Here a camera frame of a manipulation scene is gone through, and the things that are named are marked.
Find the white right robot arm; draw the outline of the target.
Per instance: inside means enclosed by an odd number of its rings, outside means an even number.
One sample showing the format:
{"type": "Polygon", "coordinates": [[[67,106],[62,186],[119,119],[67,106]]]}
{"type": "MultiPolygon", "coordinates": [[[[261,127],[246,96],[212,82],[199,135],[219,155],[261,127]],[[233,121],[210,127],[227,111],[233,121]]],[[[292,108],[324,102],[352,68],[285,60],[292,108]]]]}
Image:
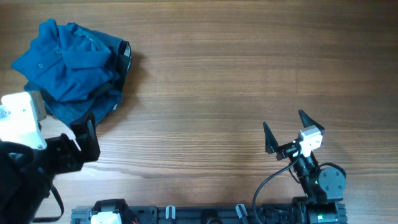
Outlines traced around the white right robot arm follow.
{"type": "Polygon", "coordinates": [[[303,197],[294,197],[290,204],[263,205],[257,211],[261,223],[346,223],[345,206],[341,203],[346,187],[346,172],[331,163],[318,163],[314,150],[323,144],[325,128],[303,110],[299,110],[303,129],[292,142],[280,145],[270,127],[263,123],[265,150],[275,154],[281,161],[288,159],[287,167],[268,177],[256,190],[252,204],[256,203],[259,191],[274,177],[289,171],[303,189],[303,197]]]}

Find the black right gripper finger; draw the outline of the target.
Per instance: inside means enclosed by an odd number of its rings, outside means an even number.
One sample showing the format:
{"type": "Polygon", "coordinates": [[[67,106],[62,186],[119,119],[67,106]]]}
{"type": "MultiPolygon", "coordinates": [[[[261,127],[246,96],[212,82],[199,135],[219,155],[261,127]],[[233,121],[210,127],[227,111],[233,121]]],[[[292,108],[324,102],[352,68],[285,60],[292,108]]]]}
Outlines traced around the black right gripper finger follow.
{"type": "Polygon", "coordinates": [[[279,143],[274,137],[269,125],[263,122],[264,134],[265,134],[265,149],[268,154],[276,153],[279,150],[279,143]]]}
{"type": "Polygon", "coordinates": [[[300,119],[301,119],[301,122],[302,122],[304,128],[308,128],[310,126],[315,126],[320,131],[325,130],[325,128],[322,125],[320,125],[318,122],[316,122],[311,117],[309,117],[309,115],[306,114],[306,112],[304,112],[304,110],[298,110],[298,114],[300,116],[300,119]]]}

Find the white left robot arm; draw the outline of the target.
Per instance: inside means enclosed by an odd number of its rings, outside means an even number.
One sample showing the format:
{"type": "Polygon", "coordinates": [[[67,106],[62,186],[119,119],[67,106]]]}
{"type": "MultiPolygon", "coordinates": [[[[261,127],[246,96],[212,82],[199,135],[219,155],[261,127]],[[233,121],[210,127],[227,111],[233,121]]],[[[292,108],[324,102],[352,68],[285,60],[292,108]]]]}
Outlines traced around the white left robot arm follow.
{"type": "Polygon", "coordinates": [[[66,134],[45,140],[43,150],[14,142],[1,142],[1,223],[48,223],[65,212],[53,185],[56,175],[77,172],[86,162],[97,161],[100,147],[94,114],[70,124],[75,140],[66,134]],[[53,194],[60,215],[36,217],[43,199],[53,194]]]}

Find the blue polo shirt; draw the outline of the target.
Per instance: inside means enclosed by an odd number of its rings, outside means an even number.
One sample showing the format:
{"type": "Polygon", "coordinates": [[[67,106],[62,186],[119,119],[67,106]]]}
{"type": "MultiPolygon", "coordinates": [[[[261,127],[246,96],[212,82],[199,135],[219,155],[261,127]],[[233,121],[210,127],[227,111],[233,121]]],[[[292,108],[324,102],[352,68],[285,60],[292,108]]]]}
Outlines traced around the blue polo shirt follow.
{"type": "Polygon", "coordinates": [[[49,19],[39,25],[39,36],[12,68],[57,101],[86,100],[92,91],[119,77],[115,66],[122,41],[76,23],[58,25],[49,19]]]}

